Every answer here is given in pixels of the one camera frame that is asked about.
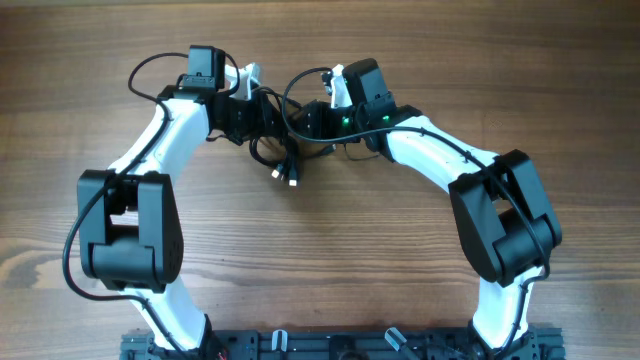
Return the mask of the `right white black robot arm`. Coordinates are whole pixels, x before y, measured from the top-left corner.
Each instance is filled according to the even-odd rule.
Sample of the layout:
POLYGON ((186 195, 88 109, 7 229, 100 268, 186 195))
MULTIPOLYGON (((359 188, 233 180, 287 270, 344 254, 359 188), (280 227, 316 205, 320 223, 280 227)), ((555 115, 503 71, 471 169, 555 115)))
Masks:
POLYGON ((307 142, 362 141, 448 194, 460 246, 480 278, 471 342, 489 359, 523 348, 530 292, 549 277, 551 253, 562 242, 531 158, 518 149, 499 155, 476 148, 420 110, 397 105, 373 58, 317 72, 330 100, 284 116, 289 130, 307 142))

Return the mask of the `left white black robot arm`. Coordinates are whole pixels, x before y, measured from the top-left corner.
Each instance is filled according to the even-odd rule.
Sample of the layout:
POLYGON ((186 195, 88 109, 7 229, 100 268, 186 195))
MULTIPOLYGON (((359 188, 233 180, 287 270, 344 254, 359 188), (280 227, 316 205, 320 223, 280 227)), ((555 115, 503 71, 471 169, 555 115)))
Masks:
POLYGON ((63 275, 74 292, 97 298, 72 278, 77 242, 83 272, 109 291, 102 301, 132 302, 149 325, 150 344, 123 349, 125 359, 225 358, 180 277, 184 237, 174 184, 214 130, 236 144, 281 131, 258 64, 240 68, 212 46, 193 45, 184 57, 186 73, 152 97, 156 112, 132 147, 107 169, 79 178, 78 216, 63 250, 63 275))

